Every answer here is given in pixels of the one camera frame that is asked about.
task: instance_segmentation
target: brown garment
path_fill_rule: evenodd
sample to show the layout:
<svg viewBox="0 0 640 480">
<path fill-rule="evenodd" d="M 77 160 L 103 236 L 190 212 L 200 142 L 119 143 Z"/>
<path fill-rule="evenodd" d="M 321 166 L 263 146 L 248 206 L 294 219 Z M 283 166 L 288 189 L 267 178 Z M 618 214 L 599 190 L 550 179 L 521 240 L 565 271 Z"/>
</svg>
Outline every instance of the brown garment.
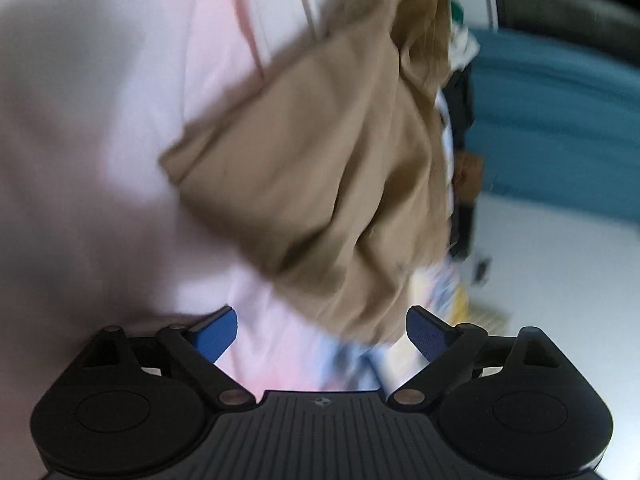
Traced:
<svg viewBox="0 0 640 480">
<path fill-rule="evenodd" d="M 446 254 L 449 28 L 449 0 L 345 0 L 327 40 L 162 156 L 186 206 L 343 338 L 397 340 L 412 271 Z"/>
</svg>

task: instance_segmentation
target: pink and white bedding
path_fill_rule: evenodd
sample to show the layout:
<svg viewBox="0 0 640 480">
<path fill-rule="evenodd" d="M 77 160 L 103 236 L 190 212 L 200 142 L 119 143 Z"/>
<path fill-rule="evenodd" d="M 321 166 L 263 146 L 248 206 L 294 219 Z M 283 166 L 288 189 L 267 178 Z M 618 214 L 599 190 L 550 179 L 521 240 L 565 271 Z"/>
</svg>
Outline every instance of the pink and white bedding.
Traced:
<svg viewBox="0 0 640 480">
<path fill-rule="evenodd" d="M 44 473 L 31 409 L 109 324 L 228 303 L 218 365 L 258 396 L 345 386 L 339 343 L 190 218 L 157 162 L 320 37 L 332 1 L 0 0 L 0 478 Z"/>
</svg>

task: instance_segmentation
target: blue wall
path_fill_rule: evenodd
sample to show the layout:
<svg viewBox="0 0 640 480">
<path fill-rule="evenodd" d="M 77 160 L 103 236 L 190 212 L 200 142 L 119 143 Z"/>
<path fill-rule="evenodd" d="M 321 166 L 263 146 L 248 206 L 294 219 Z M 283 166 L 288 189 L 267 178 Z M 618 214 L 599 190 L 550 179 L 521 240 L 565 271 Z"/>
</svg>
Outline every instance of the blue wall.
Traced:
<svg viewBox="0 0 640 480">
<path fill-rule="evenodd" d="M 640 71 L 595 51 L 475 30 L 484 188 L 640 221 Z"/>
</svg>

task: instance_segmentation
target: brown box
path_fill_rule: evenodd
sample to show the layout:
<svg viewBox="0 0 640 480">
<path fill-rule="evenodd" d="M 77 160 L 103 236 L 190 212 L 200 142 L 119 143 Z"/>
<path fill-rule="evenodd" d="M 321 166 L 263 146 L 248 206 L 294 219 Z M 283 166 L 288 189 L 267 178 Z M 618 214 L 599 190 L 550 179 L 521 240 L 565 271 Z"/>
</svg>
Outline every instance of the brown box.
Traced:
<svg viewBox="0 0 640 480">
<path fill-rule="evenodd" d="M 456 153 L 453 189 L 459 203 L 473 205 L 482 189 L 482 157 L 469 152 Z"/>
</svg>

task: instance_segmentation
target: brown cloth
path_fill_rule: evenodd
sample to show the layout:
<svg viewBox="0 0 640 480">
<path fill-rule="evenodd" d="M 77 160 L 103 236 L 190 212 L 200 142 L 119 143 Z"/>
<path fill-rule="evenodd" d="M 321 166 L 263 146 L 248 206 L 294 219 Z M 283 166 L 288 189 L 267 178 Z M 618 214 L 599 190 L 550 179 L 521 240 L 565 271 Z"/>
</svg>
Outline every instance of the brown cloth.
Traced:
<svg viewBox="0 0 640 480">
<path fill-rule="evenodd" d="M 162 156 L 184 204 L 307 318 L 393 342 L 412 271 L 449 240 L 449 0 L 345 0 L 329 37 Z"/>
</svg>

